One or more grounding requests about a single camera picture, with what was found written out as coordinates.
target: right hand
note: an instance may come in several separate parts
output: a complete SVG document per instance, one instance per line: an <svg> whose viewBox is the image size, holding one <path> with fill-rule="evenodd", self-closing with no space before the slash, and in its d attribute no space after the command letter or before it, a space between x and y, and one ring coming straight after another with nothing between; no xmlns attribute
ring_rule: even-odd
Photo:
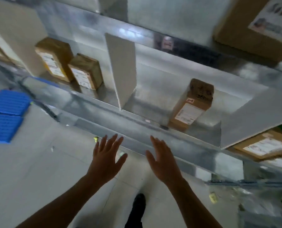
<svg viewBox="0 0 282 228"><path fill-rule="evenodd" d="M183 180L179 167L172 151L163 140L160 141L153 136L150 139L156 151L156 160L149 150L146 151L147 160L157 178L170 188Z"/></svg>

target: blue plastic crate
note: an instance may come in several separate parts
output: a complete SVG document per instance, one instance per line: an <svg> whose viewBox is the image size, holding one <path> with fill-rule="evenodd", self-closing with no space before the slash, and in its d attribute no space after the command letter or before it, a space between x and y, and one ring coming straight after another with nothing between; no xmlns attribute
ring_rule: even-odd
<svg viewBox="0 0 282 228"><path fill-rule="evenodd" d="M10 143L22 121L20 116L0 114L0 143Z"/></svg>
<svg viewBox="0 0 282 228"><path fill-rule="evenodd" d="M22 116L30 105L30 98L24 93L1 90L0 113Z"/></svg>

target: floor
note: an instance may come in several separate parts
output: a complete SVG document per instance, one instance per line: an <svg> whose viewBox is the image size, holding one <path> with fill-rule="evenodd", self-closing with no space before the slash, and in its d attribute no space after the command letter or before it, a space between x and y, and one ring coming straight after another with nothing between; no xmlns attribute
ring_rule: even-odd
<svg viewBox="0 0 282 228"><path fill-rule="evenodd" d="M32 105L10 145L0 144L0 228L15 227L69 189L92 161L94 135L53 121ZM130 150L117 176L81 209L72 227L124 227L138 192L147 199L143 227L185 227L172 195L144 156ZM226 227L237 227L237 203L212 204L202 180L183 174L202 203Z"/></svg>

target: forearm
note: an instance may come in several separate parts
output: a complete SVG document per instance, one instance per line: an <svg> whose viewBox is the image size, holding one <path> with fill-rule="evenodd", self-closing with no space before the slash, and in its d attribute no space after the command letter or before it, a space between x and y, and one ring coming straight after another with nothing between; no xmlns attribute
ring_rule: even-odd
<svg viewBox="0 0 282 228"><path fill-rule="evenodd" d="M176 200L188 228L200 226L222 228L201 203L185 179L182 178L177 184L170 185L169 190Z"/></svg>
<svg viewBox="0 0 282 228"><path fill-rule="evenodd" d="M67 228L79 210L99 188L84 176L67 192L37 211L17 228Z"/></svg>

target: shoe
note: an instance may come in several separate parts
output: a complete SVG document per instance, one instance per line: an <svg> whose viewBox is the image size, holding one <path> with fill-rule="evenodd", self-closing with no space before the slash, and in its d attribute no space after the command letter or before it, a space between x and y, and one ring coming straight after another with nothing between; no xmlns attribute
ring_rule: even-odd
<svg viewBox="0 0 282 228"><path fill-rule="evenodd" d="M141 222L146 207L144 194L138 194L132 204L132 210L129 214L128 221Z"/></svg>

